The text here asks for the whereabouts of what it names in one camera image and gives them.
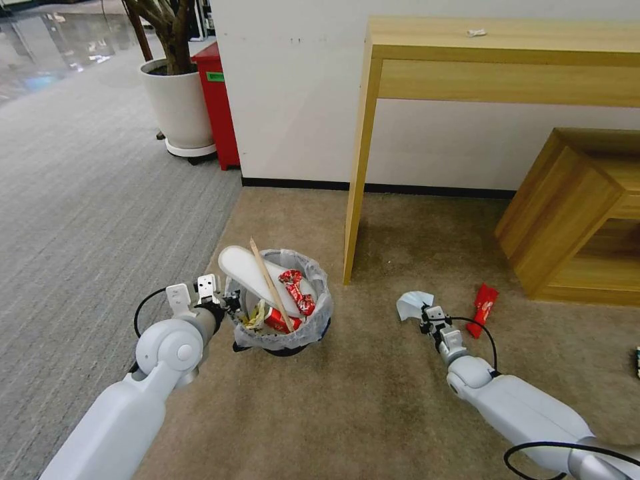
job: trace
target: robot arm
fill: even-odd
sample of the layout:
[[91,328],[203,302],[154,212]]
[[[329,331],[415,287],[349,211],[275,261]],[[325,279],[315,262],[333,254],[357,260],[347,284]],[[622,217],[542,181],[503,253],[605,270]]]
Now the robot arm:
[[[589,426],[568,405],[512,375],[502,375],[483,359],[472,357],[462,334],[440,307],[424,308],[420,330],[432,336],[447,369],[447,383],[462,400],[514,445],[534,441],[601,447],[640,459],[640,447],[619,447],[598,441]],[[572,474],[578,480],[640,479],[640,467],[576,448],[535,447],[524,450],[538,465]]]
[[198,279],[199,296],[184,283],[166,288],[173,318],[144,331],[135,350],[139,369],[98,396],[41,480],[120,480],[133,476],[165,418],[165,402],[190,383],[224,310],[216,277]]

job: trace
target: black cable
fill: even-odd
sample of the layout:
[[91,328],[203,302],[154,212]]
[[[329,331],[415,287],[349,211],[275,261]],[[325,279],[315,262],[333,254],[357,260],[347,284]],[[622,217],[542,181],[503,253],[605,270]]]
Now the black cable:
[[107,28],[111,31],[111,26],[109,25],[109,20],[107,20],[107,13],[105,12],[105,0],[100,0],[100,6],[102,7],[102,16],[105,19],[105,23],[107,24]]
[[163,288],[163,289],[160,289],[160,290],[156,290],[153,293],[148,294],[142,300],[142,302],[140,302],[140,305],[138,305],[138,308],[136,308],[135,313],[133,314],[133,329],[135,330],[135,334],[138,336],[138,338],[140,338],[140,330],[138,329],[138,315],[140,314],[140,309],[147,302],[147,300],[149,300],[150,298],[156,296],[158,293],[164,292],[164,290],[166,290],[166,287]]
[[498,371],[498,352],[495,349],[495,342],[493,340],[493,337],[491,336],[491,332],[489,332],[489,329],[486,328],[482,323],[476,321],[476,320],[472,320],[466,317],[447,317],[449,320],[462,320],[462,321],[466,321],[469,323],[474,323],[476,325],[478,325],[480,328],[482,328],[482,330],[484,330],[487,333],[487,336],[489,337],[489,341],[491,342],[491,349],[493,350],[493,369]]
[[[511,447],[510,449],[508,449],[505,452],[505,456],[503,457],[503,460],[505,461],[505,465],[507,466],[507,468],[509,470],[511,470],[512,472],[514,472],[516,475],[520,476],[520,478],[523,478],[525,480],[540,480],[540,479],[537,479],[537,478],[534,478],[534,477],[530,477],[530,476],[522,473],[520,470],[515,468],[511,464],[511,462],[509,462],[510,456],[512,456],[514,453],[516,453],[516,452],[518,452],[520,450],[524,450],[524,449],[528,449],[528,448],[534,448],[534,447],[558,447],[558,448],[566,448],[566,449],[572,449],[572,450],[588,451],[588,452],[592,452],[592,453],[599,453],[600,455],[606,455],[608,457],[617,458],[618,460],[622,460],[622,461],[631,463],[632,465],[635,465],[636,467],[640,467],[640,461],[638,461],[635,458],[632,458],[632,457],[630,457],[628,455],[625,455],[624,453],[616,452],[615,450],[610,450],[610,449],[606,449],[606,448],[602,448],[602,447],[592,447],[591,445],[580,445],[579,443],[538,441],[538,442],[521,443],[520,445],[515,445],[514,447]],[[561,473],[560,475],[556,475],[555,477],[553,477],[552,479],[549,479],[549,480],[559,480],[559,479],[564,478],[566,476],[567,476],[566,473]]]

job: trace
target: red candy wrapper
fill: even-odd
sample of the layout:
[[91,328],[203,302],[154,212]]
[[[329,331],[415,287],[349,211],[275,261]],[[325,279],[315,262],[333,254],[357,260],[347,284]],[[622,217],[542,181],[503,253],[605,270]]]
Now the red candy wrapper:
[[315,309],[313,297],[309,294],[303,295],[300,291],[300,280],[302,280],[302,272],[300,270],[285,270],[280,274],[278,280],[285,284],[285,288],[293,298],[300,313],[305,317],[313,313]]
[[[476,322],[482,325],[487,322],[487,317],[489,316],[489,312],[491,312],[491,308],[493,307],[496,298],[498,298],[498,290],[492,289],[483,283],[475,297],[474,304],[476,312],[474,320],[476,320]],[[473,338],[479,338],[482,333],[480,325],[476,325],[475,323],[468,323],[467,330],[469,330],[469,333],[473,335]]]
[[[298,327],[302,325],[302,320],[296,317],[289,317],[291,323],[293,324],[293,330],[298,330]],[[285,322],[284,318],[282,318],[282,313],[279,310],[276,310],[273,307],[269,307],[267,312],[267,316],[265,317],[265,324],[271,327],[274,330],[278,330],[282,333],[290,333],[287,328],[287,322]]]

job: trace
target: plant pot saucer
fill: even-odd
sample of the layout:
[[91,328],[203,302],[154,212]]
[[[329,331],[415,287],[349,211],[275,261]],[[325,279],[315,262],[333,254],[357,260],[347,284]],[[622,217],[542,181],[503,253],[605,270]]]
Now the plant pot saucer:
[[215,143],[207,145],[206,147],[200,147],[196,149],[184,149],[174,147],[169,143],[169,139],[165,139],[165,145],[167,146],[167,150],[169,151],[169,153],[175,155],[176,157],[204,157],[205,155],[210,155],[216,152]]

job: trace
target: white wall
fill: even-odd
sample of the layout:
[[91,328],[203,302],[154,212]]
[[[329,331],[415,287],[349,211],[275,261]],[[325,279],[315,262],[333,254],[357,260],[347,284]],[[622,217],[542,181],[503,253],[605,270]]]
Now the white wall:
[[[368,15],[640,19],[638,0],[211,4],[244,176],[330,181],[350,177]],[[379,100],[367,181],[516,189],[554,126],[640,129],[640,109]]]

